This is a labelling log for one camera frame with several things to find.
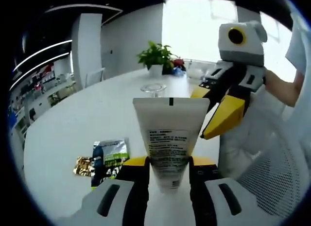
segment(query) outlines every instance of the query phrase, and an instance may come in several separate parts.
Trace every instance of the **green leaves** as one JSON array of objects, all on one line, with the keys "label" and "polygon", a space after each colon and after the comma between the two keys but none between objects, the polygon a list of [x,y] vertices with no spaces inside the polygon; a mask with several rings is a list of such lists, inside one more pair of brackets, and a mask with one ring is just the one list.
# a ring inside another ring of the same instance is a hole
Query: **green leaves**
[{"label": "green leaves", "polygon": [[168,50],[169,45],[156,44],[148,41],[149,48],[137,54],[138,63],[142,63],[149,70],[152,65],[164,65],[166,67],[173,67],[171,56],[174,54]]}]

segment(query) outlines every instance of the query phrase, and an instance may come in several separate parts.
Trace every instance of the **potted plant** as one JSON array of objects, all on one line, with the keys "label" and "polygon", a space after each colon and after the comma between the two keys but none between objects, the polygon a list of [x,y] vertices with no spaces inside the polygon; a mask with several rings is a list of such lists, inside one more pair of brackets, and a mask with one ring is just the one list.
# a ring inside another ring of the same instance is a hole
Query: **potted plant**
[{"label": "potted plant", "polygon": [[144,67],[147,67],[150,75],[153,77],[159,77],[162,75],[163,68],[173,68],[171,56],[174,54],[168,50],[170,46],[156,44],[152,41],[148,41],[149,48],[139,53],[138,63],[142,63]]}]

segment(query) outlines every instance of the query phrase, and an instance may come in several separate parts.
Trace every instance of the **glass cup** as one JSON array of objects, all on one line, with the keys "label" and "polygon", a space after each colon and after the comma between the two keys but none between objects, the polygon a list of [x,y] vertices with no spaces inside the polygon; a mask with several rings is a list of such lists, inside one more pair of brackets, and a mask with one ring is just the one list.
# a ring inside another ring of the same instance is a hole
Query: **glass cup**
[{"label": "glass cup", "polygon": [[147,84],[140,88],[143,92],[148,92],[151,94],[150,97],[160,97],[159,93],[166,89],[166,85],[164,84]]}]

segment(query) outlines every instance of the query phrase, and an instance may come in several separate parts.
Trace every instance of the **white pot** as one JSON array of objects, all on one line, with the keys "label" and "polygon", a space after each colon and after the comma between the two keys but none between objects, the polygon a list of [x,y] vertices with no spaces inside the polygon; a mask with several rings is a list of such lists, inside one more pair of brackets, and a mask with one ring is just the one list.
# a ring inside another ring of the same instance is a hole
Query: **white pot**
[{"label": "white pot", "polygon": [[159,78],[162,76],[163,65],[153,65],[149,69],[149,75],[152,78]]}]

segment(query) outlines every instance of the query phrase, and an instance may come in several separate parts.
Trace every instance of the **white round table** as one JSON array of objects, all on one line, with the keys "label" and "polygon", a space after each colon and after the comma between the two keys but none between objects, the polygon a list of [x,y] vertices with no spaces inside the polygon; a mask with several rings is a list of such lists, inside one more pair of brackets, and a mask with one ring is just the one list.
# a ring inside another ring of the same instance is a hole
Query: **white round table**
[{"label": "white round table", "polygon": [[[165,97],[189,97],[192,89],[186,76],[151,79],[146,69],[137,70],[71,95],[29,127],[24,152],[26,183],[50,219],[72,215],[91,192],[90,177],[75,175],[72,170],[78,156],[92,156],[95,141],[128,137],[130,157],[146,154],[132,101],[149,97],[140,88],[150,83],[165,84]],[[213,112],[206,116],[204,126]],[[199,138],[193,155],[207,156],[217,164],[219,138]],[[193,225],[189,171],[185,171],[178,194],[169,198],[158,192],[154,181],[151,171],[146,225]]]}]

